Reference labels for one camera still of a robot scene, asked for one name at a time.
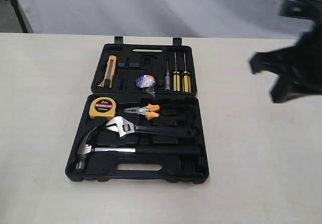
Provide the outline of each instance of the yellow screwdriver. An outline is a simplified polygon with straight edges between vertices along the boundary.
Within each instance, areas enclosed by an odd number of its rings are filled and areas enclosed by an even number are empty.
[[[176,70],[173,72],[173,91],[179,92],[180,91],[180,73],[177,70],[177,54],[175,52],[175,65]]]
[[[190,73],[187,71],[186,53],[184,53],[185,71],[182,74],[182,91],[191,92]]]

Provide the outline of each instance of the wrench handle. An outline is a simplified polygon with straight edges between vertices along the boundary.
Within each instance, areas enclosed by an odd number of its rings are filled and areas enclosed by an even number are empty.
[[[136,125],[135,132],[182,138],[192,138],[194,136],[194,131],[191,128],[185,127],[158,127]]]

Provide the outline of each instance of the pliers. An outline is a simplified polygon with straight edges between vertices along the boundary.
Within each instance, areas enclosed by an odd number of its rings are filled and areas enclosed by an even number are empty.
[[[130,107],[130,108],[125,108],[124,112],[126,113],[136,113],[139,115],[145,115],[145,118],[150,121],[151,119],[155,117],[159,117],[160,114],[156,113],[157,111],[160,110],[159,105],[151,105],[148,104],[145,107]]]

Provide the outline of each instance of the screwdriver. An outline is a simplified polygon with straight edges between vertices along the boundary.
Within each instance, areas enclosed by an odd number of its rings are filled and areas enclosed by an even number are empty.
[[[191,92],[190,73],[187,71],[186,53],[184,53],[185,71],[182,74],[182,91]]]
[[[167,58],[167,72],[165,77],[166,91],[170,90],[169,59]]]
[[[179,71],[177,70],[177,54],[176,54],[176,52],[175,52],[175,65],[176,65],[176,70],[173,72],[173,91],[179,92],[180,91],[180,74],[179,74]]]

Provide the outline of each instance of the wrench head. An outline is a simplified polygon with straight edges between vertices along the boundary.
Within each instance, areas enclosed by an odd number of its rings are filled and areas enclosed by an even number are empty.
[[[128,134],[134,133],[134,124],[126,120],[124,117],[116,116],[112,118],[106,124],[106,129],[114,132],[118,132],[120,138],[125,137]]]

